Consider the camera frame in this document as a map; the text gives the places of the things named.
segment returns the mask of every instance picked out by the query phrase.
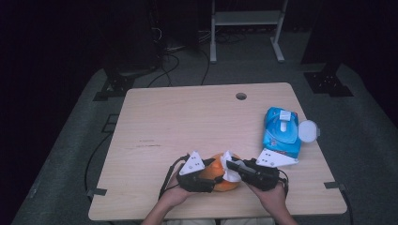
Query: person's right hand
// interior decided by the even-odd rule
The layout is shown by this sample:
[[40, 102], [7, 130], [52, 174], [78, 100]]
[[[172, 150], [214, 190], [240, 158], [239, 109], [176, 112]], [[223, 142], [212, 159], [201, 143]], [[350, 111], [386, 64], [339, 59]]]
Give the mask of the person's right hand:
[[286, 207], [286, 197], [284, 193], [283, 183], [278, 182], [274, 189], [263, 191], [257, 187], [247, 184], [248, 187], [254, 192], [254, 194], [260, 200], [264, 209], [270, 213], [270, 215], [280, 225], [296, 225], [297, 222], [292, 218]]

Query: white tissue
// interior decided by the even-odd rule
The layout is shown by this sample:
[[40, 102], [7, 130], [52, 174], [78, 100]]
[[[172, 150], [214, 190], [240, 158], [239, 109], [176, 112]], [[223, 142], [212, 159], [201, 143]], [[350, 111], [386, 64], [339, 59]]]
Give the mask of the white tissue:
[[240, 178], [239, 173], [228, 169], [228, 167], [226, 166], [226, 160], [230, 160], [232, 161], [232, 153], [230, 151], [226, 151], [223, 156], [220, 157], [220, 160], [222, 162], [222, 167], [224, 169], [224, 175], [223, 175], [223, 179], [229, 182], [239, 182], [242, 179]]

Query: white metal frame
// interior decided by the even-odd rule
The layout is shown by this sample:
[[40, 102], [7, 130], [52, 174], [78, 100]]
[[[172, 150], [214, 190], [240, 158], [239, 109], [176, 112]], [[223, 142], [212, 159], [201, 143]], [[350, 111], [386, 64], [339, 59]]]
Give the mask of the white metal frame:
[[217, 12], [215, 0], [212, 2], [211, 9], [211, 42], [210, 42], [210, 62], [217, 62], [216, 49], [216, 26], [217, 25], [260, 25], [276, 24], [275, 36], [270, 38], [272, 48], [276, 54], [278, 62], [284, 62], [284, 57], [279, 47], [279, 37], [282, 31], [284, 14], [287, 8], [287, 1], [283, 0], [281, 10], [269, 11], [227, 11]]

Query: white bracket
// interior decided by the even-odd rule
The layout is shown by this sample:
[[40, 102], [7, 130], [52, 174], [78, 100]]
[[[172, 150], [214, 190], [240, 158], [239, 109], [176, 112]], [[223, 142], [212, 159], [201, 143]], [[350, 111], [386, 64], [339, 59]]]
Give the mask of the white bracket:
[[184, 164], [184, 166], [179, 171], [180, 175], [186, 175], [190, 173], [195, 173], [202, 171], [205, 168], [205, 164], [199, 156], [197, 151], [193, 151], [190, 158]]
[[263, 149], [257, 161], [255, 162], [255, 164], [259, 166], [266, 166], [272, 168], [280, 166], [288, 166], [298, 163], [299, 160], [297, 158], [287, 157], [285, 155], [274, 152], [267, 148]]

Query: person's left hand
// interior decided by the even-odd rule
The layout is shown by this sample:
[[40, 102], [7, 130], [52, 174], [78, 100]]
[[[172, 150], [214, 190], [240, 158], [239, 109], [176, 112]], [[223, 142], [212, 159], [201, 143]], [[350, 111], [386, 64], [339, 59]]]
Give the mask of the person's left hand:
[[183, 202], [185, 202], [188, 197], [196, 194], [197, 192], [189, 192], [184, 188], [180, 187], [178, 181], [176, 180], [175, 172], [173, 176], [170, 178], [170, 182], [167, 185], [166, 191], [161, 196], [160, 201], [163, 201], [167, 205], [171, 207], [175, 207]]

